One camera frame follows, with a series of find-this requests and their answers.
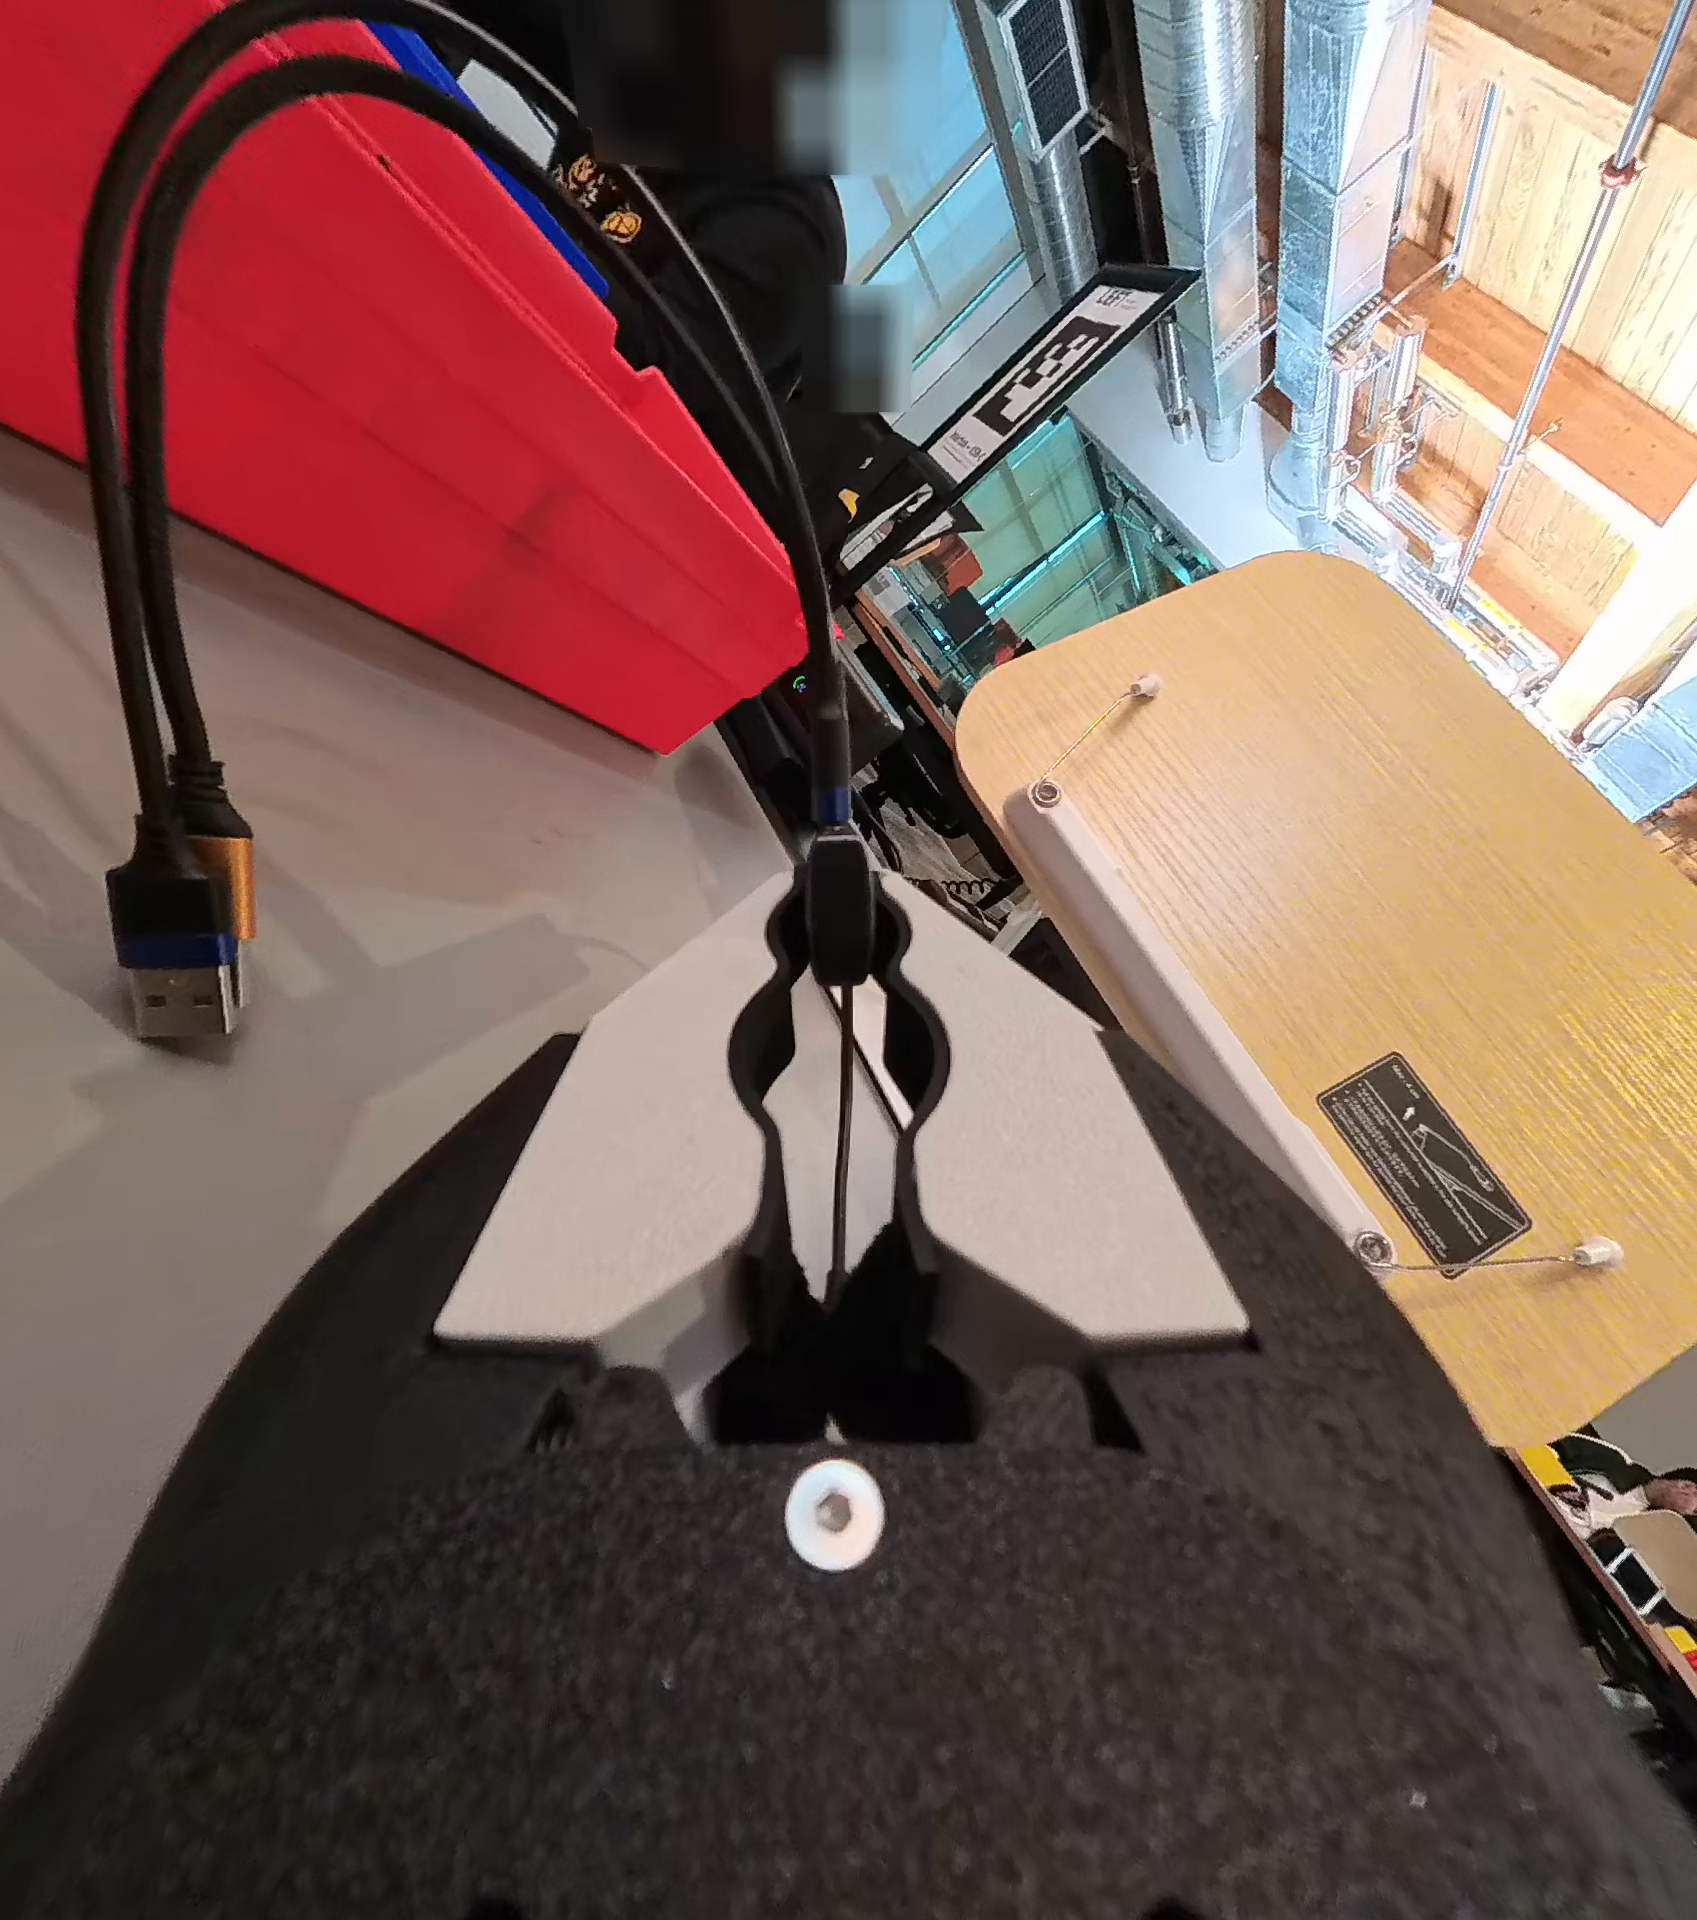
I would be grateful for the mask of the black framed tag sign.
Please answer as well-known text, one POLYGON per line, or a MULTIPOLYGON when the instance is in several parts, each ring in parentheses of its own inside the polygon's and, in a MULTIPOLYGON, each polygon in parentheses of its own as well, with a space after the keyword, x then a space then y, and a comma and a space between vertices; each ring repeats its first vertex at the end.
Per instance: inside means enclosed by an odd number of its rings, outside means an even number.
POLYGON ((1200 285, 1197 269, 1108 265, 933 433, 926 459, 940 497, 959 499, 994 472, 1200 285))

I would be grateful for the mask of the red plastic bin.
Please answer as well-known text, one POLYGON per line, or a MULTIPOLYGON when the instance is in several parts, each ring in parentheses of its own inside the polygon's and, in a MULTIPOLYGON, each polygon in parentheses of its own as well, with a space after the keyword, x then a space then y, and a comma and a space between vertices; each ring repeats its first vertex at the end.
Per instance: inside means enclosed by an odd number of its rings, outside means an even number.
MULTIPOLYGON (((84 218, 219 5, 0 2, 0 424, 68 459, 84 218)), ((167 328, 179 517, 669 754, 807 648, 788 561, 660 372, 458 141, 304 102, 196 201, 167 328)))

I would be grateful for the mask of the silver round duct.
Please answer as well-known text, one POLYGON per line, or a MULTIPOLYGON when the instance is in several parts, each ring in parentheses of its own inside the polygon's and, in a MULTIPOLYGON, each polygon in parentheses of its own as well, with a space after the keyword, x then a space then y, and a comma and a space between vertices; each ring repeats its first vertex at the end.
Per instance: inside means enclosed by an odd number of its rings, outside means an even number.
POLYGON ((1197 274, 1177 325, 1202 445, 1244 445, 1261 383, 1258 251, 1258 11, 1252 2, 1138 2, 1150 138, 1172 265, 1197 274))

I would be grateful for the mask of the black power station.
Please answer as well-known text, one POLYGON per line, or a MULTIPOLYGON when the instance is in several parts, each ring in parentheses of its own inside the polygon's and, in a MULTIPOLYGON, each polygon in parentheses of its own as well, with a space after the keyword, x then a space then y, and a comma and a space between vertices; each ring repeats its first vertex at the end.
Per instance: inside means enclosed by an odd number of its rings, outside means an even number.
MULTIPOLYGON (((865 670, 854 646, 836 641, 834 658, 842 677, 849 728, 851 780, 868 778, 876 761, 905 738, 905 719, 881 684, 865 670)), ((812 783, 812 678, 797 663, 758 692, 728 708, 719 726, 745 768, 769 785, 790 786, 797 796, 812 783)))

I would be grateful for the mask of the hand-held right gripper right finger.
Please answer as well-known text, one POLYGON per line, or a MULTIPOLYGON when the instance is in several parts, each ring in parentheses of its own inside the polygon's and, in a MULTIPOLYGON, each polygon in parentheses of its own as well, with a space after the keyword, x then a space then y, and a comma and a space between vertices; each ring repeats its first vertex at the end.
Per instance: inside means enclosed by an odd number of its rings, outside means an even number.
POLYGON ((883 885, 881 1085, 936 1346, 1241 1346, 1249 1321, 1106 1035, 905 881, 883 885))

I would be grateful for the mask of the ceiling air vent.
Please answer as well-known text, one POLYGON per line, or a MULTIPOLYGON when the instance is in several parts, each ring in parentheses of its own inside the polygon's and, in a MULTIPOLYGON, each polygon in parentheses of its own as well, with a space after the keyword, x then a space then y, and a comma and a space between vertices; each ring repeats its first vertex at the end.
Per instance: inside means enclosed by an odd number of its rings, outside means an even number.
POLYGON ((986 5, 1022 147, 1044 160, 1091 112, 1082 36, 1071 2, 986 5))

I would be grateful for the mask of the wooden board stand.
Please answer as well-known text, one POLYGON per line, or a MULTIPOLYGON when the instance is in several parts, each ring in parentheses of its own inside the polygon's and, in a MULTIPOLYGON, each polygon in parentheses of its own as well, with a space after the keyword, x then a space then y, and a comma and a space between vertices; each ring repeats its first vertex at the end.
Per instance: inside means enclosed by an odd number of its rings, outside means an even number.
POLYGON ((1530 1447, 1697 1387, 1697 885, 1376 574, 1280 552, 990 673, 957 764, 1138 1030, 1036 831, 1073 802, 1410 1270, 1395 1307, 1530 1447), (1511 1192, 1518 1266, 1446 1276, 1329 1099, 1402 1058, 1511 1192))

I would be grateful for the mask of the foil wrapped duct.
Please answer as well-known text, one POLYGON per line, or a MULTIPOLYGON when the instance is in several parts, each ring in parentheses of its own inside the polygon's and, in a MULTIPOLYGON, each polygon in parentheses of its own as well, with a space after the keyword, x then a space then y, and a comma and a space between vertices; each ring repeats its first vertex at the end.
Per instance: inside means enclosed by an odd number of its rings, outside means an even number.
POLYGON ((1395 201, 1417 120, 1428 2, 1289 2, 1274 387, 1291 429, 1269 468, 1276 517, 1331 555, 1350 429, 1334 347, 1388 280, 1395 201))

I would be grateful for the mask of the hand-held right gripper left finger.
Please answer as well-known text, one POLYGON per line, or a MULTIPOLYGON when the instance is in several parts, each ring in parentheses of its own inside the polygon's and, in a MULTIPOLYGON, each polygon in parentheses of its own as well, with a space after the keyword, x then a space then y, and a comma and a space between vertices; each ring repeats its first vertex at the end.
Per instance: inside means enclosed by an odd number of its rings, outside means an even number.
POLYGON ((646 973, 573 1046, 432 1324, 448 1349, 544 1358, 734 1358, 819 1316, 787 1145, 802 920, 778 876, 646 973))

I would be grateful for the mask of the grey desk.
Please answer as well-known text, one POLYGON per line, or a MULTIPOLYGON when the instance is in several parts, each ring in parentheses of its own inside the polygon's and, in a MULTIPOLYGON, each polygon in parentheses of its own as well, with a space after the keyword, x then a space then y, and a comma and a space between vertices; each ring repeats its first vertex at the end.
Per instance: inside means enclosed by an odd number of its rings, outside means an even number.
POLYGON ((230 1043, 133 1035, 135 783, 86 479, 0 429, 0 1787, 190 1429, 336 1237, 552 1035, 787 871, 716 728, 666 756, 175 538, 257 843, 230 1043))

